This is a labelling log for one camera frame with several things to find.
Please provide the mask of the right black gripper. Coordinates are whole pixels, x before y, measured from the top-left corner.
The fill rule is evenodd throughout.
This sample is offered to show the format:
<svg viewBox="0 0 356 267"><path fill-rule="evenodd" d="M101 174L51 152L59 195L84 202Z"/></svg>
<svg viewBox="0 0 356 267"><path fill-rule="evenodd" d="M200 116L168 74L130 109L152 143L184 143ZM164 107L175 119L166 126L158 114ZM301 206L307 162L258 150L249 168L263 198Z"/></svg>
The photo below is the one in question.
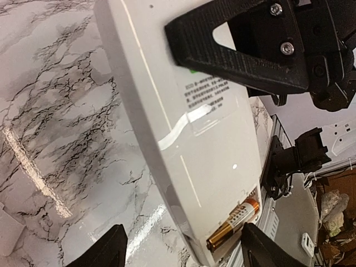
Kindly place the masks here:
<svg viewBox="0 0 356 267"><path fill-rule="evenodd" d="M177 65L326 111L355 96L355 1L211 1L165 26Z"/></svg>

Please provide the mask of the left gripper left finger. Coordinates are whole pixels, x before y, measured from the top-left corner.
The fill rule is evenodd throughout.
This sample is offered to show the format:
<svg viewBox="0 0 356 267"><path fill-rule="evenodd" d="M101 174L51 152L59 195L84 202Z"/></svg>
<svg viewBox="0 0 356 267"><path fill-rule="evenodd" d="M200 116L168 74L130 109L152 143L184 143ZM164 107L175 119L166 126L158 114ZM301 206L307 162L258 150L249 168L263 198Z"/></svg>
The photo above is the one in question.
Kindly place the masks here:
<svg viewBox="0 0 356 267"><path fill-rule="evenodd" d="M68 267L124 267L127 234L122 224L112 226L80 257Z"/></svg>

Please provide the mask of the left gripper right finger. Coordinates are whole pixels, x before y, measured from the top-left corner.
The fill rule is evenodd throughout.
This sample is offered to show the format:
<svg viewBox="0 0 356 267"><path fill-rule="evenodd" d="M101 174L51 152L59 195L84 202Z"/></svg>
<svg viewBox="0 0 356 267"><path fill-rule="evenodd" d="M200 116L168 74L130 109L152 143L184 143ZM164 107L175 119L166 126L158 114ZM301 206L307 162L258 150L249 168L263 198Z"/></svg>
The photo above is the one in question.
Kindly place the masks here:
<svg viewBox="0 0 356 267"><path fill-rule="evenodd" d="M253 223L244 224L241 246L244 266L247 267L305 267Z"/></svg>

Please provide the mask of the gold AAA battery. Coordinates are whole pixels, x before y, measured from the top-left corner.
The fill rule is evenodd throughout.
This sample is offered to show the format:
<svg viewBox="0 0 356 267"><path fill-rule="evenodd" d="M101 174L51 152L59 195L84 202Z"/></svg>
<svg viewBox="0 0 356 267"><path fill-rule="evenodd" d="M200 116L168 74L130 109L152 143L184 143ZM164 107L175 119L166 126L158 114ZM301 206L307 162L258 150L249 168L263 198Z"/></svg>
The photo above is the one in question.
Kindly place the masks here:
<svg viewBox="0 0 356 267"><path fill-rule="evenodd" d="M212 253L227 242L246 222L249 222L259 212L260 205L253 199L246 199L237 206L228 219L207 239L207 249Z"/></svg>

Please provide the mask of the white remote control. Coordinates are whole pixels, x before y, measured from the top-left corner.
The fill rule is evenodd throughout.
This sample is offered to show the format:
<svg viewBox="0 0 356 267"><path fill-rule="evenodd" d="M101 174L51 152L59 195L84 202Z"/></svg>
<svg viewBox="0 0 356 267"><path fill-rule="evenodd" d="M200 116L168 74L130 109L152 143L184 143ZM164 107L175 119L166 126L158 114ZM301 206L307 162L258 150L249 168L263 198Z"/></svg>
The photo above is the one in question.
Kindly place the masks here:
<svg viewBox="0 0 356 267"><path fill-rule="evenodd" d="M262 171L246 89L174 63L164 27L202 1L97 1L94 13L122 102L155 183L194 260L257 189Z"/></svg>

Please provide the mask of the white battery cover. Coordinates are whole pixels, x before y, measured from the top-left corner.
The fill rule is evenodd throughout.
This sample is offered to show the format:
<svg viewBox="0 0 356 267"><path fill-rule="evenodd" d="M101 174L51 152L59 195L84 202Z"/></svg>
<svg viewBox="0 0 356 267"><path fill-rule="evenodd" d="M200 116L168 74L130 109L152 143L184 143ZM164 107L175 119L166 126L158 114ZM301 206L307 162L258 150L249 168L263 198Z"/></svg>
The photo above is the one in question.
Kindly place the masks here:
<svg viewBox="0 0 356 267"><path fill-rule="evenodd" d="M0 217L0 238L1 238L1 256L9 256L15 249L19 238L25 226L14 219L4 210L4 204L1 203Z"/></svg>

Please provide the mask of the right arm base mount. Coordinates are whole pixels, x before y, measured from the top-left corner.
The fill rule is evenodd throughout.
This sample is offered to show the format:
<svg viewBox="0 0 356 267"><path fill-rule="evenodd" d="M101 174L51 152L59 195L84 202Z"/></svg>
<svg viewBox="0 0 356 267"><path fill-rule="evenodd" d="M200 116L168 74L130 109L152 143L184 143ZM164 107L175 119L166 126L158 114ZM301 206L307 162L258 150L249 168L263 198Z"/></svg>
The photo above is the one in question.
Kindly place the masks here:
<svg viewBox="0 0 356 267"><path fill-rule="evenodd" d="M272 137L261 176L261 184L269 197L278 200L287 196L294 174L316 172L331 161L328 148L322 142L322 131L318 127L307 131L295 140L294 146L286 149L276 135Z"/></svg>

